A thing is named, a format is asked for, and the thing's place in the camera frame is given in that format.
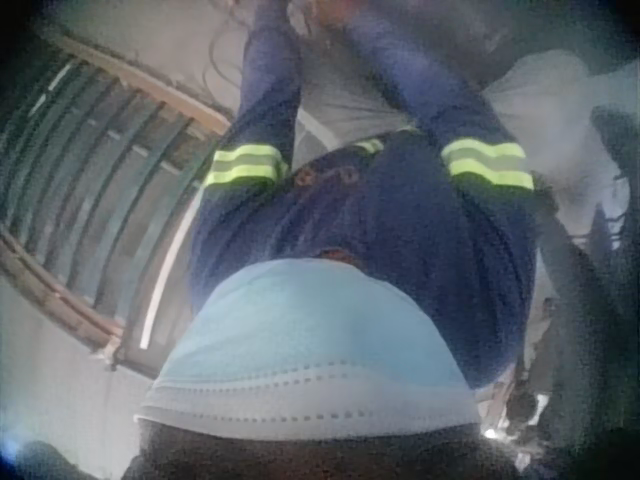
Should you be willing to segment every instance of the long-sleeve shirt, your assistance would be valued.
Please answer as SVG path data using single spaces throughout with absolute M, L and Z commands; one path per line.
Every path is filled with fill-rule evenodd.
M 522 347 L 531 298 L 524 152 L 462 79 L 364 10 L 347 35 L 417 128 L 291 175 L 301 75 L 285 4 L 257 12 L 238 118 L 207 177 L 192 255 L 196 308 L 246 266 L 340 252 L 416 301 L 472 387 L 492 381 Z

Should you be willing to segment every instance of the worker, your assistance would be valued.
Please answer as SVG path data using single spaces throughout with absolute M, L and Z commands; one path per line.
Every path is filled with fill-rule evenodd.
M 414 124 L 291 172 L 301 59 L 261 0 L 197 221 L 199 312 L 125 478 L 516 478 L 473 389 L 515 361 L 534 276 L 525 154 L 374 5 L 318 0 Z

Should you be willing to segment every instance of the metal grille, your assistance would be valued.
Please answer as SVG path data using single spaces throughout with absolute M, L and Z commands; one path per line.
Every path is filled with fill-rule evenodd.
M 127 340 L 158 312 L 163 259 L 218 136 L 94 65 L 37 50 L 0 110 L 3 235 Z

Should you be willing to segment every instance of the hair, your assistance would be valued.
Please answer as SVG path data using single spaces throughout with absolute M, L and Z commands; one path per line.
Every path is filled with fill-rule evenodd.
M 495 445 L 465 426 L 420 435 L 266 442 L 141 421 L 140 455 L 124 479 L 516 479 Z

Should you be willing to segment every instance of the hand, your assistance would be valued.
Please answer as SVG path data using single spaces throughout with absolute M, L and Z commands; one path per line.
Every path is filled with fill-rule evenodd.
M 321 25 L 342 27 L 364 4 L 365 0 L 313 0 L 313 17 Z

